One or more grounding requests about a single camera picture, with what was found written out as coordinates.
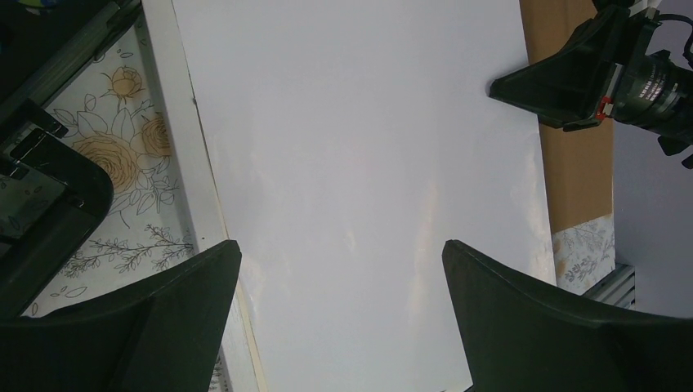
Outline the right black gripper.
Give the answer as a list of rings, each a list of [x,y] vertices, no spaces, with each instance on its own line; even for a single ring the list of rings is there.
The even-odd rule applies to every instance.
[[[538,116],[563,131],[596,127],[606,118],[658,136],[673,156],[692,146],[692,69],[671,52],[649,54],[664,22],[692,18],[635,1],[595,1],[597,15],[579,25],[556,54],[495,79],[489,97]]]

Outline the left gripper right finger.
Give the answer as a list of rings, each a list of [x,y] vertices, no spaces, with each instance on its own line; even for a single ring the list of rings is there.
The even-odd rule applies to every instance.
[[[690,319],[577,296],[458,240],[442,263],[471,390],[691,390]]]

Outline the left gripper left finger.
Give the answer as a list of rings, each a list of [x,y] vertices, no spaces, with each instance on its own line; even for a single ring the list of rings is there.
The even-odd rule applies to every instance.
[[[91,300],[2,321],[2,390],[207,390],[241,260],[226,240]]]

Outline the white picture frame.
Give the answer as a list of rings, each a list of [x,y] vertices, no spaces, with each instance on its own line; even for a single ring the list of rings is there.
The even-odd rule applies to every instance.
[[[181,32],[171,1],[144,1],[142,6],[164,117],[181,173],[190,232],[196,250],[203,252],[230,235],[212,173]],[[233,391],[268,389],[242,285],[235,289],[220,354],[225,377]]]

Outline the brown cardboard backing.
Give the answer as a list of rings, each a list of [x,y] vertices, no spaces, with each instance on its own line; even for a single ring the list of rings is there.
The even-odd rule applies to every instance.
[[[530,63],[555,54],[597,12],[590,1],[520,2]],[[564,132],[539,127],[553,234],[613,212],[614,123]]]

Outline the borderless landscape photo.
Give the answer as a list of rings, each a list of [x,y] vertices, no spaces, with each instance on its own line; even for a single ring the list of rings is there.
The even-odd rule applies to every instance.
[[[441,253],[553,283],[517,1],[177,1],[272,391],[471,384]]]

